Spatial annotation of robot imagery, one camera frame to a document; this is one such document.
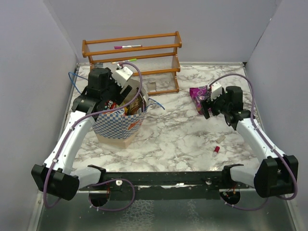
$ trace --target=purple package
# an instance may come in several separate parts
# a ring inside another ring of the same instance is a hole
[[[189,88],[189,95],[191,96],[192,101],[196,106],[198,113],[202,115],[200,101],[210,97],[211,90],[207,89],[207,85],[198,88]]]

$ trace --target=red object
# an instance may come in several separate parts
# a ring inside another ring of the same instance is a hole
[[[214,152],[218,153],[219,150],[220,150],[220,148],[218,146],[216,146]]]

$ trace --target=checkered basket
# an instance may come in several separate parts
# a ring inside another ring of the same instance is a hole
[[[115,113],[100,114],[93,125],[93,130],[105,138],[124,140],[138,131],[145,114],[146,111],[129,116]]]

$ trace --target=gray wall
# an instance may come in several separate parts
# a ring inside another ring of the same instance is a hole
[[[0,230],[26,230],[31,168],[56,144],[76,56],[42,0],[0,3]]]
[[[266,133],[299,160],[297,202],[304,218],[308,218],[307,12],[306,0],[282,0],[247,64]]]
[[[180,61],[246,62],[280,0],[45,0],[80,61],[82,40],[178,30]]]

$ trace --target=white marble surface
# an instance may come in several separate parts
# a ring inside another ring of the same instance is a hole
[[[90,68],[81,66],[79,74],[88,77]],[[99,143],[90,130],[77,153],[73,168],[87,165],[104,167],[107,171],[206,171],[222,170],[224,165],[244,164],[257,167],[258,161],[243,138],[228,127],[219,115],[206,120],[189,96],[190,87],[208,84],[227,73],[244,75],[241,66],[182,66],[178,73],[180,92],[153,96],[166,110],[154,106],[148,112],[137,136],[127,149]],[[169,76],[160,75],[157,88],[172,84]],[[144,82],[154,77],[145,76]],[[220,81],[224,87],[235,85],[244,91],[244,106],[250,108],[251,95],[248,84],[240,77],[227,77]],[[77,80],[80,91],[87,85]],[[73,98],[78,96],[75,90]],[[217,139],[225,136],[221,143]],[[213,156],[216,146],[220,151]]]

